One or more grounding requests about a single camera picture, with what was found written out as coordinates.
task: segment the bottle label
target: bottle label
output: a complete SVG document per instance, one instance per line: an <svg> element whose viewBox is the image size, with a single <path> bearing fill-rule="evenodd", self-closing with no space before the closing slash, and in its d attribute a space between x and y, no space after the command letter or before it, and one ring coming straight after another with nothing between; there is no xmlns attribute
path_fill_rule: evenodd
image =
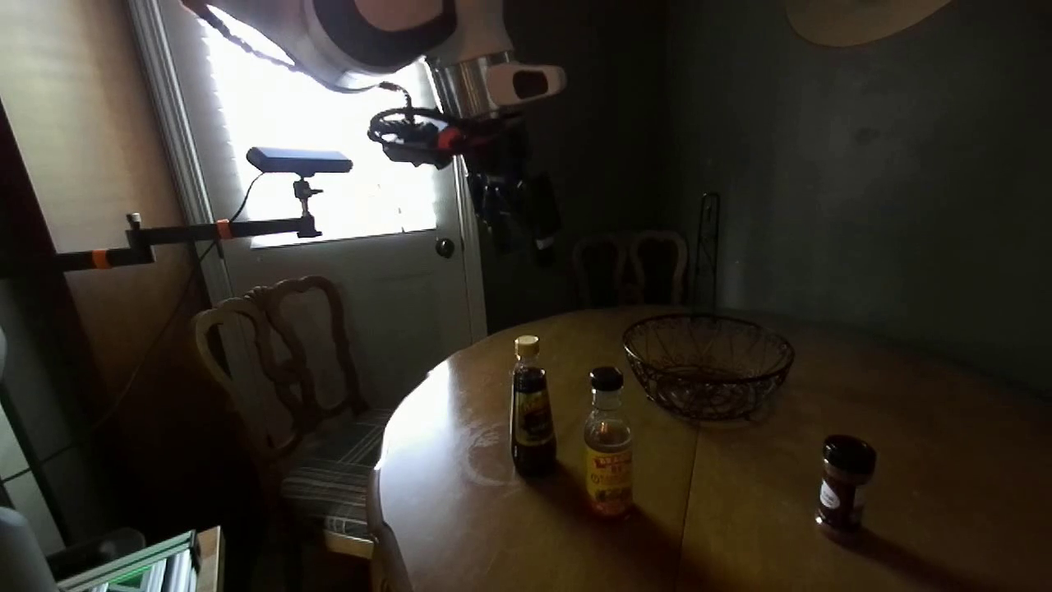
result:
<svg viewBox="0 0 1052 592"><path fill-rule="evenodd" d="M630 507L630 448L585 448L589 499L599 517L619 517Z"/></svg>
<svg viewBox="0 0 1052 592"><path fill-rule="evenodd" d="M840 507L840 497L827 485L827 479L822 479L820 504L824 509L839 509Z"/></svg>
<svg viewBox="0 0 1052 592"><path fill-rule="evenodd" d="M543 448L552 440L550 392L516 392L516 443Z"/></svg>

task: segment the window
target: window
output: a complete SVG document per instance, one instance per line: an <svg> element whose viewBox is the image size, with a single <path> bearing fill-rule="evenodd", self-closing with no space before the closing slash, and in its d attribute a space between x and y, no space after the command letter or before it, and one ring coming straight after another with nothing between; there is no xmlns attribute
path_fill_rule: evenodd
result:
<svg viewBox="0 0 1052 592"><path fill-rule="evenodd" d="M382 143L368 142L368 122L382 109L403 106L402 93L333 93L302 71L274 64L176 2L155 2L188 111L184 146L204 176L204 217L231 217L241 200L241 219L295 217L295 175L263 175L246 163L253 143L325 146L354 162L347 175L315 175L308 210L322 241L429 229L437 200L455 192L447 169L388 162ZM231 26L253 50L286 59L265 36L251 26ZM424 64L385 75L415 95L415 106L433 106ZM289 242L295 237L253 237L253 247Z"/></svg>

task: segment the lampshade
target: lampshade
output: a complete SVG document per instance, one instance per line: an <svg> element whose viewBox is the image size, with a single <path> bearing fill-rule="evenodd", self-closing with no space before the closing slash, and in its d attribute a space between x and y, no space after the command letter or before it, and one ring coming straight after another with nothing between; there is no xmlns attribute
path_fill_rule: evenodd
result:
<svg viewBox="0 0 1052 592"><path fill-rule="evenodd" d="M820 44L862 44L918 26L949 0L783 0L789 26Z"/></svg>

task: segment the camera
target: camera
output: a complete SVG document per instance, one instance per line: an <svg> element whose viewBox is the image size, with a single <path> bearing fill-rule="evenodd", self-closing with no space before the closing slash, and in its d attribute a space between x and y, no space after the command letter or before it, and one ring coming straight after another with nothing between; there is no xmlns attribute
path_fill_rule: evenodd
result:
<svg viewBox="0 0 1052 592"><path fill-rule="evenodd" d="M311 176L311 175L345 175L352 169L352 158L345 158L342 150L302 150L302 146L251 146L246 162L253 166L265 169L289 169L300 176Z"/></svg>

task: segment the bottle cap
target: bottle cap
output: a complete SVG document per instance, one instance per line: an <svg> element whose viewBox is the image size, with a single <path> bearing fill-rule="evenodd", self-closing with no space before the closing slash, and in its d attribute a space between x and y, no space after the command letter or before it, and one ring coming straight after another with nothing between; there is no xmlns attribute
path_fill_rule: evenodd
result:
<svg viewBox="0 0 1052 592"><path fill-rule="evenodd" d="M852 435L827 435L822 452L845 474L875 474L879 450Z"/></svg>
<svg viewBox="0 0 1052 592"><path fill-rule="evenodd" d="M589 370L589 385L591 385L594 392L619 392L619 389L623 385L623 378L621 378L621 370L601 365L601 369L591 369L591 370Z"/></svg>
<svg viewBox="0 0 1052 592"><path fill-rule="evenodd" d="M516 358L537 358L540 354L540 336L516 336Z"/></svg>

